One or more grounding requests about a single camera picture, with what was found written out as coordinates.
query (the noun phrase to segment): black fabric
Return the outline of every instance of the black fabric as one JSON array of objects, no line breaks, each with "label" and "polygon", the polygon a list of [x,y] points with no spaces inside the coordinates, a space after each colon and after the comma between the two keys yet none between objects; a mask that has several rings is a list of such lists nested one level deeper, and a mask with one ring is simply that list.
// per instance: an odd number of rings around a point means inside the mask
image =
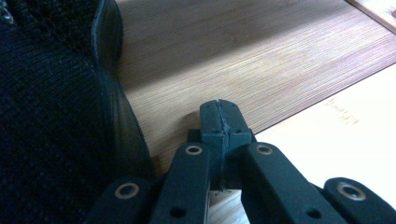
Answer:
[{"label": "black fabric", "polygon": [[80,223],[115,178],[92,57],[97,2],[8,1],[15,23],[0,22],[0,223]]}]

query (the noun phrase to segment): wooden floor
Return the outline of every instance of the wooden floor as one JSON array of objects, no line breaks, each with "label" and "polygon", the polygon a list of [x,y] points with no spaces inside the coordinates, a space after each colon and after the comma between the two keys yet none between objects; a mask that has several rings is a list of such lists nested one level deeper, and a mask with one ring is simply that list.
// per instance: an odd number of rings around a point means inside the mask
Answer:
[{"label": "wooden floor", "polygon": [[158,174],[199,105],[233,101],[255,133],[396,63],[396,36],[343,0],[118,0],[120,81]]}]

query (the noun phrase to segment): black shoe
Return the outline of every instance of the black shoe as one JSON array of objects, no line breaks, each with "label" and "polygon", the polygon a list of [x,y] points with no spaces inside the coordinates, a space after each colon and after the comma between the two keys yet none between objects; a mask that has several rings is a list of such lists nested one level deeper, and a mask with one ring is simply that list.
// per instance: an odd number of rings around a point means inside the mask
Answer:
[{"label": "black shoe", "polygon": [[82,222],[115,178],[153,175],[116,76],[114,0],[0,0],[0,223]]}]

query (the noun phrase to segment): rubber sole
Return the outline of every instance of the rubber sole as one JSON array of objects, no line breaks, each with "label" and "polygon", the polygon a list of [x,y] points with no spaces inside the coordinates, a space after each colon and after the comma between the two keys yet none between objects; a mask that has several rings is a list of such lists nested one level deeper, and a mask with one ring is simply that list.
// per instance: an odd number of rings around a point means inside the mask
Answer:
[{"label": "rubber sole", "polygon": [[94,61],[102,85],[103,113],[108,141],[113,148],[114,177],[126,175],[151,178],[154,169],[149,149],[117,76],[117,59],[122,48],[123,26],[114,0],[101,0],[92,26]]}]

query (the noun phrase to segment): white surface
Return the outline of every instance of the white surface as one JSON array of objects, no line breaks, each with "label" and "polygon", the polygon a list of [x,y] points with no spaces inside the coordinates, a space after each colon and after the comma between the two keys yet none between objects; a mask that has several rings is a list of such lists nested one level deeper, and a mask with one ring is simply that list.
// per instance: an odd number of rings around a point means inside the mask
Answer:
[{"label": "white surface", "polygon": [[308,181],[361,182],[396,207],[396,65],[256,135]]}]

